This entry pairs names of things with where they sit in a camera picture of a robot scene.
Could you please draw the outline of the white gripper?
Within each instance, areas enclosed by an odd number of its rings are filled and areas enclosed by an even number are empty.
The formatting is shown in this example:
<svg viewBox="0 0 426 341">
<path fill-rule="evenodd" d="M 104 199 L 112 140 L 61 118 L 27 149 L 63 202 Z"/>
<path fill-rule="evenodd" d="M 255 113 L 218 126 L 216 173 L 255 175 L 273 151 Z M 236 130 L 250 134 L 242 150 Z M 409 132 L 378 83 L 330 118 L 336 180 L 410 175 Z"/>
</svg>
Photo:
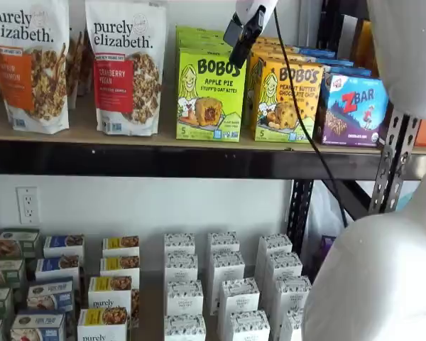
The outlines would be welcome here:
<svg viewBox="0 0 426 341">
<path fill-rule="evenodd" d="M 241 37 L 234 46 L 229 61 L 241 69 L 253 44 L 263 31 L 265 13 L 271 13 L 278 0 L 239 0 L 236 2 L 237 14 L 254 14 L 244 25 Z"/>
</svg>

